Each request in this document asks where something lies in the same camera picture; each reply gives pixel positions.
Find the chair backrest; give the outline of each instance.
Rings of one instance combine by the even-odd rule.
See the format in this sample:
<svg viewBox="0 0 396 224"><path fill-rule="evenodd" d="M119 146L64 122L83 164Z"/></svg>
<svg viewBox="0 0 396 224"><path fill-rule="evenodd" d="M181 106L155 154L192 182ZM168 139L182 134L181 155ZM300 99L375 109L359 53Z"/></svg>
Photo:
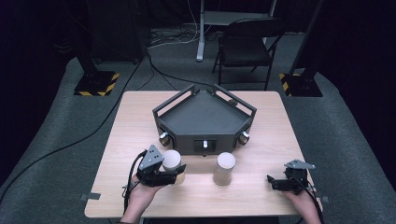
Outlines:
<svg viewBox="0 0 396 224"><path fill-rule="evenodd" d="M223 36L272 37L283 35L286 23L279 18L243 19L230 23Z"/></svg>

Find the cylindrical container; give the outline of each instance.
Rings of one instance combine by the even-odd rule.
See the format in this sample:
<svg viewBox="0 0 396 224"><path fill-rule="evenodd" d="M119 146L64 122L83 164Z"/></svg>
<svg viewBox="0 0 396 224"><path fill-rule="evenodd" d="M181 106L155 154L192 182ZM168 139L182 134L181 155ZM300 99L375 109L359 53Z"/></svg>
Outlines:
<svg viewBox="0 0 396 224"><path fill-rule="evenodd" d="M181 156L178 151L169 149L163 153L163 169L165 171L175 171L179 166L181 166ZM177 176L175 184L181 184L186 178L185 173L179 174Z"/></svg>
<svg viewBox="0 0 396 224"><path fill-rule="evenodd" d="M232 170L235 167L235 157L229 152L223 152L218 156L218 164L215 173L213 173L213 181L217 185L226 186L231 183Z"/></svg>

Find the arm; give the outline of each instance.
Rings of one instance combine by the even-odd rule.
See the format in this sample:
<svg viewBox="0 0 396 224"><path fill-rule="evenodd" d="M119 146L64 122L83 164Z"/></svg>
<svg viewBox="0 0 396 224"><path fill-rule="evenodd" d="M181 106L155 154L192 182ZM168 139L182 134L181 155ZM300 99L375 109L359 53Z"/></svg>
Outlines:
<svg viewBox="0 0 396 224"><path fill-rule="evenodd" d="M136 175L132 177L133 181L138 181ZM122 216L120 223L139 223L139 219L149 207L154 199L155 193L164 186L148 187L142 184L137 185L131 192L129 197L129 205Z"/></svg>
<svg viewBox="0 0 396 224"><path fill-rule="evenodd" d="M297 212L303 217L306 224L320 224L317 208L308 193L302 191L295 195L290 191L282 191L286 198L293 204Z"/></svg>

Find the black stand base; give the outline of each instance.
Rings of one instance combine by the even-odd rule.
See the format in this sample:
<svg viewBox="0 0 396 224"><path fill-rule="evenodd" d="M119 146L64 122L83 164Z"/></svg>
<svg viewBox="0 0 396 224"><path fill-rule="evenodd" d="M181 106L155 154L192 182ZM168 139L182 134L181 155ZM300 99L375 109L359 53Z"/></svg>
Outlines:
<svg viewBox="0 0 396 224"><path fill-rule="evenodd" d="M280 74L283 90L287 96L322 97L314 79L304 80L298 74Z"/></svg>
<svg viewBox="0 0 396 224"><path fill-rule="evenodd" d="M75 95L106 96L111 93L120 74L108 71L97 71L92 75L85 74L75 88Z"/></svg>

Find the table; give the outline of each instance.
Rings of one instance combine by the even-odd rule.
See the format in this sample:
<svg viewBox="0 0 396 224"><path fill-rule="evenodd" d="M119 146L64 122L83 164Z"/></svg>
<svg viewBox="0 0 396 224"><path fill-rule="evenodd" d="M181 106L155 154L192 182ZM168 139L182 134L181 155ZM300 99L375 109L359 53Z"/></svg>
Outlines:
<svg viewBox="0 0 396 224"><path fill-rule="evenodd" d="M243 12L223 12L223 11L205 11L205 0L201 0L200 10L200 33L196 61L201 62L204 59L205 38L204 27L208 25L228 25L233 21L242 19L262 19L274 15L276 0L272 4L268 13L243 13Z"/></svg>
<svg viewBox="0 0 396 224"><path fill-rule="evenodd" d="M145 148L154 145L161 152L152 109L176 91L127 91L108 137L107 145L92 186L99 200L89 199L87 217L121 217L122 187L131 165ZM187 164L181 185L161 189L143 217L235 217L285 216L297 212L280 191L272 190L266 175L285 178L284 163L303 154L291 128L280 96L273 91L233 91L257 108L249 132L250 140L233 154L236 165L229 186L217 186L212 179L217 156L182 156Z"/></svg>

